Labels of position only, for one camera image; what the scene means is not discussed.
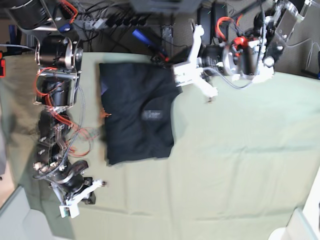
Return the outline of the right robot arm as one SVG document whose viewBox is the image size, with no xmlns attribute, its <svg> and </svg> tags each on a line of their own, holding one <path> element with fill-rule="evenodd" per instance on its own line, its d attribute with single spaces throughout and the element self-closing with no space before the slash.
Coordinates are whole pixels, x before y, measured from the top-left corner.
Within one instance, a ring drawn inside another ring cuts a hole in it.
<svg viewBox="0 0 320 240">
<path fill-rule="evenodd" d="M 88 130 L 68 113 L 77 95 L 83 95 L 83 43 L 73 26 L 79 11 L 67 0 L 3 0 L 0 6 L 22 33 L 35 38 L 38 70 L 33 87 L 35 103 L 43 110 L 33 177 L 50 183 L 65 210 L 80 202 L 93 205 L 95 190 L 104 187 L 105 181 L 84 176 L 89 165 L 80 154 L 75 163 L 68 159 L 78 136 L 90 138 Z"/>
</svg>

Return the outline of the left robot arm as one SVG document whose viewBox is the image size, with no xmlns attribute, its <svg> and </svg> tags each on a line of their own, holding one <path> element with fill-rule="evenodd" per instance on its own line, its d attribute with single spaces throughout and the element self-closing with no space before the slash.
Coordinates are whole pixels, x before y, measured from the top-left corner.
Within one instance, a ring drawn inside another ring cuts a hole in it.
<svg viewBox="0 0 320 240">
<path fill-rule="evenodd" d="M 317 4 L 314 0 L 275 0 L 270 9 L 264 10 L 258 0 L 233 16 L 218 18 L 214 31 L 219 42 L 210 45 L 202 42 L 202 25 L 192 23 L 188 56 L 172 66 L 175 85 L 194 85 L 212 99 L 218 89 L 211 84 L 211 77 L 220 77 L 236 90 L 271 79 L 295 26 L 305 19 L 308 8 Z M 255 6 L 261 10 L 253 28 L 242 31 L 241 17 Z"/>
</svg>

